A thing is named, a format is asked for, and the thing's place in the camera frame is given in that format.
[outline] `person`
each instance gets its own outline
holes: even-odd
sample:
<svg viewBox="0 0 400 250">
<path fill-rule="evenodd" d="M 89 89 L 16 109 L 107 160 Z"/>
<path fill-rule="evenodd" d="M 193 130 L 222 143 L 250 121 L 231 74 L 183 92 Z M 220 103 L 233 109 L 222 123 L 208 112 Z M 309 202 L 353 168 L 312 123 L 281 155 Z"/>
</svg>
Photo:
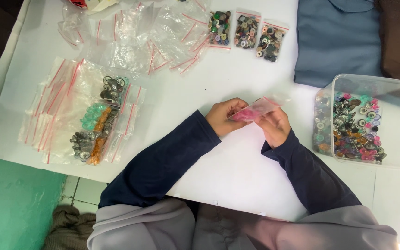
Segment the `person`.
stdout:
<svg viewBox="0 0 400 250">
<path fill-rule="evenodd" d="M 205 117 L 197 110 L 136 155 L 102 192 L 88 249 L 398 249 L 396 231 L 379 225 L 347 185 L 299 143 L 280 108 L 254 120 L 266 137 L 261 153 L 286 171 L 308 216 L 286 222 L 208 204 L 197 210 L 165 198 L 175 182 L 221 142 L 220 136 L 249 124 L 227 119 L 246 106 L 234 98 L 215 104 Z"/>
</svg>

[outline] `person's left hand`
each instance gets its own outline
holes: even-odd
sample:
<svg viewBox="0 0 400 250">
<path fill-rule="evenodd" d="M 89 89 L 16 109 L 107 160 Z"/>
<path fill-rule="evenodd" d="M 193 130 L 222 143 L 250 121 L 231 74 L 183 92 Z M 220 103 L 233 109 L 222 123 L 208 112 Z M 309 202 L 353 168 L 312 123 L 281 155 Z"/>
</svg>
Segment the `person's left hand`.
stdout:
<svg viewBox="0 0 400 250">
<path fill-rule="evenodd" d="M 246 101 L 240 98 L 233 98 L 227 101 L 216 103 L 205 116 L 209 125 L 218 136 L 223 136 L 239 128 L 243 128 L 252 122 L 234 122 L 228 117 L 247 107 Z"/>
</svg>

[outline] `green wall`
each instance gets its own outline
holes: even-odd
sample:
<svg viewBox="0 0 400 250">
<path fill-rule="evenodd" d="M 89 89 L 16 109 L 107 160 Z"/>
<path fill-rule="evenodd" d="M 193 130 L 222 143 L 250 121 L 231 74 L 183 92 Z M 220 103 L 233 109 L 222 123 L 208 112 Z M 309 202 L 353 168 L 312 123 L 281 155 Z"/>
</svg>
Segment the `green wall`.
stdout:
<svg viewBox="0 0 400 250">
<path fill-rule="evenodd" d="M 66 175 L 0 160 L 0 250 L 39 250 Z"/>
</svg>

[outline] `person's right hand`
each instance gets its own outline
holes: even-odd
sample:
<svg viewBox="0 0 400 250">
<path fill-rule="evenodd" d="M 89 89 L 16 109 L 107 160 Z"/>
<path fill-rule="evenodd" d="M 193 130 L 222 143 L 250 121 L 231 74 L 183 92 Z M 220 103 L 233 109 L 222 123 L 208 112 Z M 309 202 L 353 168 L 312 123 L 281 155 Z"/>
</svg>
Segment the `person's right hand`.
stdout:
<svg viewBox="0 0 400 250">
<path fill-rule="evenodd" d="M 257 117 L 254 122 L 263 129 L 266 141 L 272 149 L 282 145 L 291 131 L 288 115 L 281 108 Z"/>
</svg>

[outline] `tiled floor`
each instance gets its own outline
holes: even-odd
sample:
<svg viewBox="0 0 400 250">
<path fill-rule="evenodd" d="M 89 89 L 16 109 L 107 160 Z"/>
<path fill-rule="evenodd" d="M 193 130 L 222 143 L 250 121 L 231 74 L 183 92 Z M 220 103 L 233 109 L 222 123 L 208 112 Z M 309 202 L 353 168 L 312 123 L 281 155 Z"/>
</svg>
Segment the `tiled floor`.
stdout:
<svg viewBox="0 0 400 250">
<path fill-rule="evenodd" d="M 95 213 L 106 183 L 68 175 L 60 205 L 76 207 L 81 214 Z"/>
</svg>

